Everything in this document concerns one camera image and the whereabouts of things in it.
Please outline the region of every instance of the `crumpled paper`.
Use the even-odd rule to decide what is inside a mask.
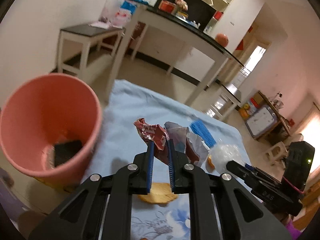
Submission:
[[[190,163],[201,167],[210,150],[203,139],[190,131],[189,127],[182,127],[174,122],[166,122],[164,127],[170,139],[173,140],[175,150],[185,153]]]
[[[159,124],[151,125],[146,123],[144,118],[139,118],[133,124],[136,126],[138,134],[146,144],[148,144],[150,140],[155,142],[154,157],[168,165],[168,152],[165,147],[165,142],[169,140],[167,131]]]

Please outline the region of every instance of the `pink trash bin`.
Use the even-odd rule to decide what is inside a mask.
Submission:
[[[92,157],[102,111],[93,90],[70,75],[32,79],[8,99],[0,116],[0,144],[20,172],[55,186],[80,182]],[[69,161],[49,167],[48,149],[61,139],[79,139],[82,149]]]

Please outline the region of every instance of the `blue bristles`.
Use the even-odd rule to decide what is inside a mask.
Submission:
[[[167,148],[168,148],[168,161],[169,161],[169,178],[170,178],[170,186],[171,189],[173,190],[174,188],[174,168],[173,168],[173,162],[172,162],[172,152],[171,148],[169,147],[169,144],[167,143]]]
[[[205,144],[209,148],[212,148],[216,144],[216,141],[213,139],[211,133],[201,120],[191,123],[190,128],[195,134],[199,135],[204,140]]]
[[[151,184],[152,184],[154,149],[155,149],[155,143],[152,142],[150,145],[150,149],[148,149],[148,152],[149,152],[148,169],[147,169],[147,191],[148,191],[148,193],[150,193]]]

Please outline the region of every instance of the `white table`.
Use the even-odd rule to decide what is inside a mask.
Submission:
[[[139,39],[136,48],[132,53],[132,59],[134,59],[137,53],[147,27],[153,26],[161,31],[179,38],[186,44],[189,44],[192,47],[198,49],[215,61],[212,67],[206,73],[205,77],[201,80],[201,82],[191,93],[189,98],[185,101],[185,104],[187,106],[191,106],[191,104],[199,96],[202,90],[218,75],[228,59],[227,56],[233,57],[233,55],[231,55],[226,49],[222,48],[211,37],[207,36],[191,25],[184,23],[183,21],[178,20],[176,17],[171,16],[170,14],[167,14],[165,12],[158,12],[153,7],[138,4],[137,9],[132,16],[131,22],[126,26],[125,35],[120,43],[118,52],[116,54],[106,88],[106,100],[108,100],[109,98],[114,80],[118,75],[118,71],[124,58],[124,54],[129,45],[135,26],[138,22],[145,23],[146,27]],[[174,66],[171,66],[168,71],[171,72],[173,67]]]

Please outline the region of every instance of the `blue tablecloth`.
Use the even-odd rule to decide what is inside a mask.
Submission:
[[[132,163],[136,154],[147,150],[147,145],[139,137],[133,125],[134,121],[142,117],[150,124],[163,126],[165,122],[170,121],[183,127],[201,119],[216,141],[221,139],[225,144],[237,145],[242,159],[250,164],[241,135],[236,128],[171,98],[125,80],[116,80],[109,97],[109,105],[103,113],[103,125],[95,155],[83,180],[93,173],[102,176],[114,174],[119,168]],[[219,175],[217,171],[207,169],[205,163],[202,168],[207,173]],[[157,159],[154,160],[152,181],[169,183],[168,166]],[[190,239],[189,217],[188,195],[179,195],[167,205],[151,205],[134,195],[131,239],[188,240]]]

